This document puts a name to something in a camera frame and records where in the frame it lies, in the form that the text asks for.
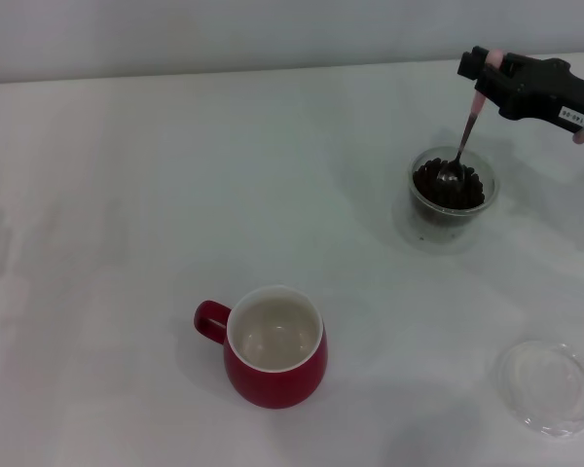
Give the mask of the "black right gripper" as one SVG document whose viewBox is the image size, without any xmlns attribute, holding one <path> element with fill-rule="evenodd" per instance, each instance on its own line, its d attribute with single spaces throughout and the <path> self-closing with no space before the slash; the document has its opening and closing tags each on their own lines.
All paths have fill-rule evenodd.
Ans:
<svg viewBox="0 0 584 467">
<path fill-rule="evenodd" d="M 563 128 L 584 142 L 584 80 L 560 58 L 510 55 L 476 46 L 465 52 L 458 75 L 478 78 L 475 89 L 504 118 L 538 119 Z"/>
</svg>

